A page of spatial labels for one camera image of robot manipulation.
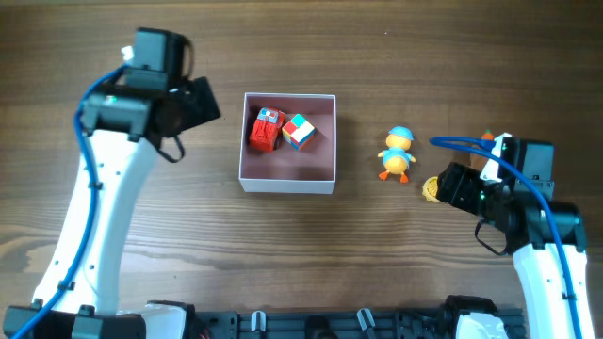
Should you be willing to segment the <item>yellow round toy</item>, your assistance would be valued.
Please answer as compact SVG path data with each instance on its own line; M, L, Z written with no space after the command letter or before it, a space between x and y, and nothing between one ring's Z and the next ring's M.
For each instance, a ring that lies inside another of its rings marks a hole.
M422 186L422 195L429 202L438 203L438 200L436 198L437 191L438 191L437 180L438 180L437 176L430 177L426 180L426 182Z

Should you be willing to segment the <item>yellow duck toy blue hat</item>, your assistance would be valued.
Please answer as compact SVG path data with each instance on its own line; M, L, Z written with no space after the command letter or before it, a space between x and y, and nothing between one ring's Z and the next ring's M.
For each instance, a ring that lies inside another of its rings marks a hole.
M393 127L387 135L385 144L386 150L381 151L378 157L382 159L384 171L378 177L385 181L390 174L399 175L400 182L407 184L409 178L406 175L406 170L410 168L416 159L408 153L414 141L414 136L411 130L407 127Z

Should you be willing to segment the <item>red toy fire truck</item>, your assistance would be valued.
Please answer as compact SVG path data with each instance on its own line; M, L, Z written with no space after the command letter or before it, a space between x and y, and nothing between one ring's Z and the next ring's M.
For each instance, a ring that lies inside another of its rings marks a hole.
M285 123L285 113L276 108L262 107L249 136L250 146L261 152L272 152Z

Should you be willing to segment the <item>colourful puzzle cube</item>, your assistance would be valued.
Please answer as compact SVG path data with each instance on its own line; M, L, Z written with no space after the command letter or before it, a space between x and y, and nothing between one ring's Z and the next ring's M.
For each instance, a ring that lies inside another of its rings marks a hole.
M295 115L282 128L285 141L298 151L314 137L315 132L315 126L301 114Z

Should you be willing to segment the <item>white box pink interior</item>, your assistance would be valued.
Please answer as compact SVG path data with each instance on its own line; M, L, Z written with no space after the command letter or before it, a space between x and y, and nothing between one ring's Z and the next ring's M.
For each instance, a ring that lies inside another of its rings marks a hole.
M238 170L244 191L331 194L336 152L334 95L245 94Z

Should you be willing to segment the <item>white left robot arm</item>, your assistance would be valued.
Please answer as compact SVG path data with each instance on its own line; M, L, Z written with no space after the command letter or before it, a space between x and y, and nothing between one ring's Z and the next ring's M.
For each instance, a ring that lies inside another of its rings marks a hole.
M161 142L215 120L204 77L154 89L95 83L74 116L80 163L51 264L28 306L8 308L8 338L193 338L202 323L190 303L151 300L119 308L125 240L139 192L164 155Z

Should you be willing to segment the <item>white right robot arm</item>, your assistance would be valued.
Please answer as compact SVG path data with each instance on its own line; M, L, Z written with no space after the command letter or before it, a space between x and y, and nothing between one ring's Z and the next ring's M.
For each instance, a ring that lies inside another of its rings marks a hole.
M470 167L452 162L437 177L436 198L504 233L522 286L533 338L593 338L586 287L587 240L578 208L548 202L554 226L532 192L519 180L486 183Z

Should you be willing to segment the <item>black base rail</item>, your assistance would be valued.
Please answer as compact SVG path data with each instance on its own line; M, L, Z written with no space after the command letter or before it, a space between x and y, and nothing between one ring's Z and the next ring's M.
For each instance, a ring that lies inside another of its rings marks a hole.
M374 323L363 328L355 312L267 313L261 329L250 314L199 312L206 338L228 339L312 339L312 338L453 338L452 329L437 332L437 311L398 310L372 314Z

